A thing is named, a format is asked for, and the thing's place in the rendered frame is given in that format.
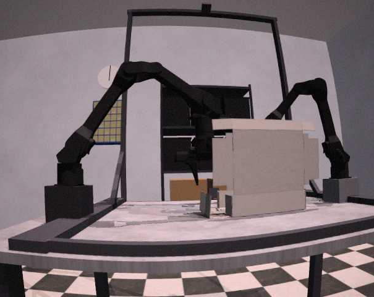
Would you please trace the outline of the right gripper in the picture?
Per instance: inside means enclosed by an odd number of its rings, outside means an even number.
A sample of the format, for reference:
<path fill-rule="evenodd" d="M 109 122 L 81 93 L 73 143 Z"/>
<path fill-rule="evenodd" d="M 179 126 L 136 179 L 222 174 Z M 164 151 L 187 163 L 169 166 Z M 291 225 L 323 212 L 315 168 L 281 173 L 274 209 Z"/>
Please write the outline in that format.
<path fill-rule="evenodd" d="M 197 186 L 198 186 L 198 173 L 197 173 L 197 162 L 195 162 L 195 160 L 212 160 L 213 159 L 212 138 L 214 138 L 214 134 L 211 132 L 197 133 L 195 134 L 196 154 L 188 154 L 188 152 L 176 152 L 174 154 L 174 162 L 185 162 L 185 165 L 189 165 Z M 203 156 L 199 156 L 199 155 L 203 155 Z M 185 160 L 185 161 L 176 161 L 175 158 L 176 160 Z"/>

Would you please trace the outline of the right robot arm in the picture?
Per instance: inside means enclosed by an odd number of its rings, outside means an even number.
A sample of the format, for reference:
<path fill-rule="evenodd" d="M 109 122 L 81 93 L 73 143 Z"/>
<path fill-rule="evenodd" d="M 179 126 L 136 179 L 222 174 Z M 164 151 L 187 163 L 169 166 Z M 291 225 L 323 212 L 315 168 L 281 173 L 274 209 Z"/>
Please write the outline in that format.
<path fill-rule="evenodd" d="M 233 119 L 233 115 L 222 114 L 223 112 L 210 93 L 192 87 L 159 62 L 125 61 L 117 71 L 110 88 L 87 120 L 66 140 L 65 147 L 56 155 L 59 163 L 57 164 L 57 184 L 55 186 L 85 185 L 80 161 L 90 153 L 91 148 L 96 144 L 93 139 L 96 130 L 125 91 L 134 83 L 148 79 L 156 79 L 186 101 L 194 111 L 189 120 L 195 120 L 196 134 L 215 132 L 216 135 L 226 135 L 226 132 L 232 132 L 232 129 L 213 130 L 212 119 Z M 210 110 L 212 110 L 211 113 Z"/>

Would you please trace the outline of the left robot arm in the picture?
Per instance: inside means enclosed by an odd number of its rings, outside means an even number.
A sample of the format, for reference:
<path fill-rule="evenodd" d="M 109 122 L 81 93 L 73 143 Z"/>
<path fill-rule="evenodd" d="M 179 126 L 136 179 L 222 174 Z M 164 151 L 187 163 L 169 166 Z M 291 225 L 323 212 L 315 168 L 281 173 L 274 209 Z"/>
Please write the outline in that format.
<path fill-rule="evenodd" d="M 306 91 L 305 91 L 306 90 Z M 323 153 L 331 162 L 331 177 L 329 179 L 345 179 L 349 177 L 348 162 L 350 156 L 344 151 L 341 141 L 336 135 L 333 119 L 327 101 L 327 85 L 322 78 L 294 84 L 281 104 L 265 119 L 282 120 L 282 117 L 299 95 L 312 95 L 320 113 L 325 142 L 321 143 Z"/>

